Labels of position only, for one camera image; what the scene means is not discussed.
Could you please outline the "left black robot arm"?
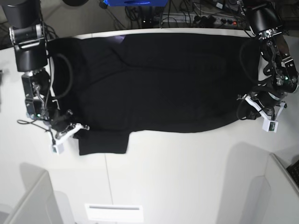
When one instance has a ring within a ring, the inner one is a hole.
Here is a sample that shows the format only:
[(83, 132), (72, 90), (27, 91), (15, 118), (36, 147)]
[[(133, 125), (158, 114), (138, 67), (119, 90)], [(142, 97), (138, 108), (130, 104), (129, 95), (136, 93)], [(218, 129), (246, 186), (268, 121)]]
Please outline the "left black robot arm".
[(287, 94), (299, 89), (299, 74), (283, 36), (283, 23), (273, 4), (267, 0), (241, 0), (239, 5), (254, 35), (241, 46), (239, 59), (242, 62), (244, 49), (252, 41), (258, 41), (261, 56), (267, 61), (263, 69), (266, 78), (252, 78), (255, 86), (242, 99), (242, 102), (254, 103), (248, 106), (242, 119), (255, 120), (265, 114), (274, 120), (275, 107), (281, 105)]

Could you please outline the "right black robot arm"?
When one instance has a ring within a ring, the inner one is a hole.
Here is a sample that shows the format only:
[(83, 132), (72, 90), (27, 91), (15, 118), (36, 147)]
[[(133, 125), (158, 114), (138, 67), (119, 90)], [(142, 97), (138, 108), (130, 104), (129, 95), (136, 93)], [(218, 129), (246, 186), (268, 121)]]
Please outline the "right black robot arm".
[(57, 100), (66, 96), (73, 84), (73, 68), (62, 54), (57, 58), (64, 60), (68, 67), (69, 82), (58, 96), (52, 96), (52, 73), (47, 72), (50, 56), (47, 53), (48, 38), (46, 26), (38, 0), (2, 0), (0, 5), (10, 25), (9, 36), (14, 48), (16, 67), (21, 77), (27, 115), (33, 120), (42, 121), (48, 132), (55, 130), (57, 137), (68, 137), (79, 130), (89, 130), (89, 126), (72, 121), (73, 112), (61, 113)]

